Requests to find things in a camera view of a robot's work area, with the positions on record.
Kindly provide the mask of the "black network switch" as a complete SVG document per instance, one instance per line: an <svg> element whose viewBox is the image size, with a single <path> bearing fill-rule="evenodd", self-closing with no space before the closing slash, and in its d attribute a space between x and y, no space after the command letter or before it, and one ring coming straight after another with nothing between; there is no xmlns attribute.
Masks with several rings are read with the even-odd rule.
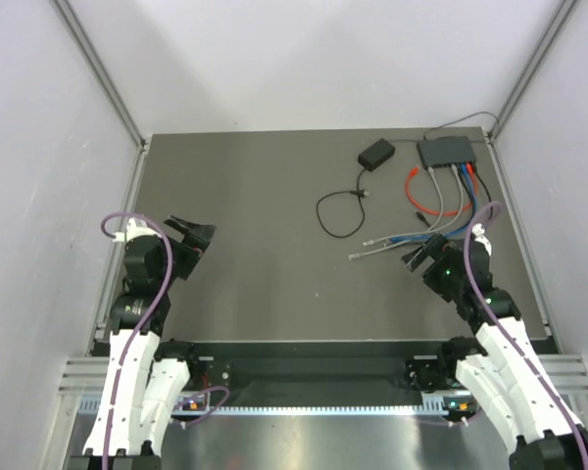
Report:
<svg viewBox="0 0 588 470"><path fill-rule="evenodd" d="M421 140L416 143L416 150L425 169L476 162L471 142L464 136Z"/></svg>

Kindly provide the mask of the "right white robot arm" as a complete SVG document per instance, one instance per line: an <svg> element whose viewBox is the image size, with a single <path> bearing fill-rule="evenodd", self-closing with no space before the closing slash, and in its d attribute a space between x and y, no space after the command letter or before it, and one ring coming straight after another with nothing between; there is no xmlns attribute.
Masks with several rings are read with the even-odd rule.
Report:
<svg viewBox="0 0 588 470"><path fill-rule="evenodd" d="M467 390L504 442L510 468L588 469L588 429L548 376L512 296L494 286L490 257L481 225L461 243L435 234L403 257L409 270L431 262L423 283L471 331L442 343L433 360L408 360L406 378L422 393Z"/></svg>

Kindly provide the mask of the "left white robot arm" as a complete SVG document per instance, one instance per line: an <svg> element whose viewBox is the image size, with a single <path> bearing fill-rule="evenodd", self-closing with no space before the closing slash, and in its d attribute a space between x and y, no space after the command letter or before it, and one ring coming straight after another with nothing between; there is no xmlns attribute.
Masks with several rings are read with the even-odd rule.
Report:
<svg viewBox="0 0 588 470"><path fill-rule="evenodd" d="M168 216L170 238L148 217L122 212L124 228L104 235L123 246L122 290L109 314L109 362L94 426L81 456L84 469L158 469L163 438L180 392L204 367L188 342L165 342L169 290L186 280L214 238L213 224Z"/></svg>

